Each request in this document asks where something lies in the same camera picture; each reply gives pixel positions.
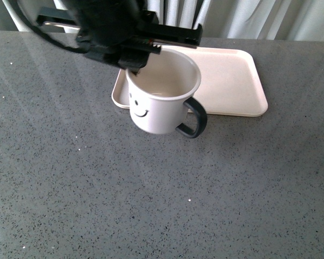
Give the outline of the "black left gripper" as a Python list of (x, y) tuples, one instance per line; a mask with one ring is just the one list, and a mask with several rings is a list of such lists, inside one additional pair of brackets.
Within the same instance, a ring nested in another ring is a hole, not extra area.
[(43, 7), (36, 22), (79, 28), (76, 52), (134, 74), (146, 66), (151, 53), (161, 53), (161, 43), (196, 48), (203, 32), (201, 25), (196, 29), (162, 25), (144, 6)]

